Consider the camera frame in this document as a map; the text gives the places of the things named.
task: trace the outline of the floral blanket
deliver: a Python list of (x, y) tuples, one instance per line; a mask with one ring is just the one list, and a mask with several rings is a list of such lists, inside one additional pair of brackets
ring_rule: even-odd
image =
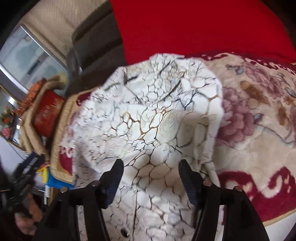
[[(189, 161), (192, 168), (200, 171), (204, 178), (211, 179), (217, 185), (219, 182), (226, 188), (241, 185), (265, 225), (294, 212), (296, 208), (294, 67), (230, 53), (202, 55), (200, 58), (187, 60), (181, 56), (171, 57), (170, 60), (175, 63), (182, 61), (186, 63), (188, 82), (184, 76), (179, 75), (184, 72), (184, 69), (180, 69), (182, 64), (172, 67), (166, 60), (161, 59), (166, 59), (166, 55), (156, 55), (149, 61), (130, 66), (131, 72), (116, 71), (102, 88), (77, 99), (80, 107), (74, 113), (72, 123), (68, 125), (61, 143), (60, 155), (66, 155), (68, 160), (73, 161), (73, 169), (69, 172), (78, 176), (76, 187), (84, 187), (92, 180), (100, 178), (103, 171), (111, 168), (115, 156), (123, 159), (125, 163), (123, 182), (113, 204), (104, 211), (111, 239), (127, 240), (121, 232), (124, 229), (130, 234), (129, 240), (191, 240), (194, 232), (193, 209), (187, 201), (175, 168), (182, 158)], [(191, 64), (198, 66), (195, 71), (191, 71)], [(165, 91), (156, 90), (160, 82), (153, 84), (152, 92), (157, 95), (152, 98), (141, 92), (144, 90), (143, 85), (137, 81), (136, 85), (128, 88), (129, 91), (135, 90), (132, 92), (136, 98), (129, 98), (127, 92), (114, 95), (118, 90), (118, 85), (112, 81), (114, 77), (116, 79), (120, 77), (123, 83), (129, 81), (133, 83), (132, 80), (137, 80), (140, 76), (145, 82), (147, 75), (142, 73), (146, 71), (149, 73), (151, 66), (156, 76), (159, 71), (163, 72), (169, 67), (164, 71), (166, 74), (163, 75), (163, 79), (169, 80), (172, 84), (164, 90), (168, 91), (176, 105), (172, 106), (170, 102), (166, 106), (165, 102), (162, 102), (158, 106), (163, 100), (157, 99), (159, 94), (167, 96), (164, 94)], [(188, 97), (190, 92), (199, 96), (197, 101), (193, 101), (193, 106), (189, 105), (193, 100), (192, 95)], [(138, 104), (139, 101), (143, 101), (142, 104), (148, 104), (154, 109), (149, 113), (139, 111), (137, 106), (132, 106), (129, 111), (138, 112), (132, 116), (126, 115), (129, 112), (126, 111), (127, 107), (118, 108), (110, 101), (110, 103), (104, 102), (105, 107), (101, 108), (90, 105), (93, 101), (103, 102), (110, 100), (111, 97), (123, 100), (130, 107), (131, 103)], [(211, 108), (214, 110), (211, 114), (209, 108), (213, 101), (217, 103), (214, 109)], [(160, 111), (162, 108), (165, 110), (169, 108), (169, 111), (163, 113)], [(110, 116), (112, 121), (118, 121), (117, 125), (110, 126)], [(127, 140), (133, 138), (133, 133), (137, 133), (134, 130), (129, 131), (131, 124), (139, 126), (140, 132), (136, 139), (139, 142), (135, 146), (131, 144), (133, 151), (129, 152), (126, 151), (126, 147), (130, 145)], [(155, 133), (149, 133), (154, 129), (151, 127), (156, 128)], [(110, 129), (113, 134), (102, 132), (104, 129)], [(123, 138), (124, 142), (118, 139), (129, 133), (128, 138)], [(108, 142), (110, 136), (115, 137), (112, 145)], [(105, 150), (110, 149), (111, 155), (110, 152), (106, 154)], [(78, 215), (81, 239), (84, 240), (86, 232), (82, 209)], [(217, 238), (221, 223), (222, 219), (219, 220)]]

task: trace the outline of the white garment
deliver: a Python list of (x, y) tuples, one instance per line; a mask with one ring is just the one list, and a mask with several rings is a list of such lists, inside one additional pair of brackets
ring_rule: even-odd
[[(190, 240), (193, 206), (178, 173), (186, 159), (204, 165), (220, 186), (212, 152), (223, 117), (222, 85), (195, 58), (156, 54), (118, 68), (83, 102), (62, 146), (73, 148), (77, 187), (111, 169), (117, 158), (124, 173), (115, 200), (103, 211), (112, 240)], [(86, 240), (79, 211), (81, 240)]]

